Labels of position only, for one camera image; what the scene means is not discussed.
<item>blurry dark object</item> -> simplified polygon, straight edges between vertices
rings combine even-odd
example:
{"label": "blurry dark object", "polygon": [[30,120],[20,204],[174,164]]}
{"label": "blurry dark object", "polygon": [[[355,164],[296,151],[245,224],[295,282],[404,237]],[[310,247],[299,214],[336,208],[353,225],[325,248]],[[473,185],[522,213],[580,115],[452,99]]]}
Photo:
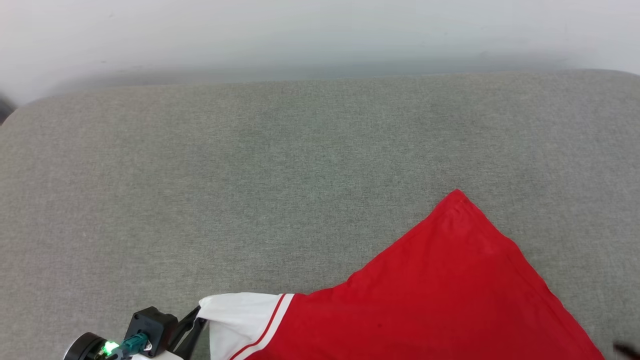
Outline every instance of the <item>blurry dark object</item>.
{"label": "blurry dark object", "polygon": [[631,360],[640,360],[640,352],[628,344],[614,343],[613,348]]}
{"label": "blurry dark object", "polygon": [[13,108],[6,102],[0,100],[0,125],[13,113]]}

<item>red stripe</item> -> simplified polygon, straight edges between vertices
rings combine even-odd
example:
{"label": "red stripe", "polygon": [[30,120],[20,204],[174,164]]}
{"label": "red stripe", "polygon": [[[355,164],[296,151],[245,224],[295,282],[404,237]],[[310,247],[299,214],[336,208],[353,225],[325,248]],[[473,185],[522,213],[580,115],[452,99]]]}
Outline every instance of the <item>red stripe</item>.
{"label": "red stripe", "polygon": [[255,343],[249,344],[249,345],[243,347],[242,349],[238,350],[238,352],[236,352],[229,360],[234,360],[243,351],[245,351],[246,349],[256,345],[257,343],[259,343],[264,338],[264,336],[267,334],[267,331],[269,331],[269,327],[271,327],[271,323],[273,322],[273,318],[276,317],[276,313],[278,312],[278,308],[280,307],[280,303],[282,302],[282,299],[284,299],[284,295],[285,294],[282,294],[280,296],[280,300],[278,300],[278,303],[276,304],[276,308],[273,310],[273,314],[271,314],[271,318],[269,319],[269,322],[267,323],[267,327],[264,329],[264,332],[262,333],[262,335],[260,335],[260,338],[258,340],[256,340]]}

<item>white stripe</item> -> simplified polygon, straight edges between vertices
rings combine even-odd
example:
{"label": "white stripe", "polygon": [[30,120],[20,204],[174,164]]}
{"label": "white stripe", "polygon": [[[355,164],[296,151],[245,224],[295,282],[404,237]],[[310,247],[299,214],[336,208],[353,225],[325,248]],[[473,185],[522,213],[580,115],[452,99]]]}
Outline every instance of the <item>white stripe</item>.
{"label": "white stripe", "polygon": [[269,329],[267,330],[267,333],[264,335],[262,340],[260,340],[260,342],[255,344],[254,346],[246,348],[244,351],[238,354],[238,356],[236,356],[234,360],[244,360],[254,352],[258,350],[262,350],[267,346],[267,344],[269,344],[269,342],[275,335],[276,330],[278,330],[278,327],[280,326],[280,322],[282,321],[284,314],[287,312],[287,309],[289,308],[289,304],[291,303],[291,299],[293,299],[293,295],[294,294],[283,295],[282,302],[278,307],[278,311],[276,312],[276,315],[273,317],[273,321],[271,322],[271,325],[269,326]]}

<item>white fabric trim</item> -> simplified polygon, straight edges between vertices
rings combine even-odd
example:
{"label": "white fabric trim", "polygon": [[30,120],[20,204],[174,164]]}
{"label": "white fabric trim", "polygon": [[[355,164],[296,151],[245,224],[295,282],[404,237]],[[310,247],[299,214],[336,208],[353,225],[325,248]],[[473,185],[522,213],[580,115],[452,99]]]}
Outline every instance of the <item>white fabric trim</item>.
{"label": "white fabric trim", "polygon": [[251,347],[234,360],[246,359],[263,349],[278,329],[292,298],[293,294],[235,293],[200,300],[198,317],[209,320],[211,360],[229,360],[247,345]]}

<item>gray surface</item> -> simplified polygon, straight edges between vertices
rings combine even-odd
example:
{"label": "gray surface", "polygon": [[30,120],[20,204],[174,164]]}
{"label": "gray surface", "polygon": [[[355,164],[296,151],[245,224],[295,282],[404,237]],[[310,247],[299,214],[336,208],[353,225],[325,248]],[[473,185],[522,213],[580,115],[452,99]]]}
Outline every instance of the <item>gray surface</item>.
{"label": "gray surface", "polygon": [[0,127],[1,357],[333,286],[461,188],[614,359],[640,345],[639,114],[639,77],[583,70],[38,101]]}

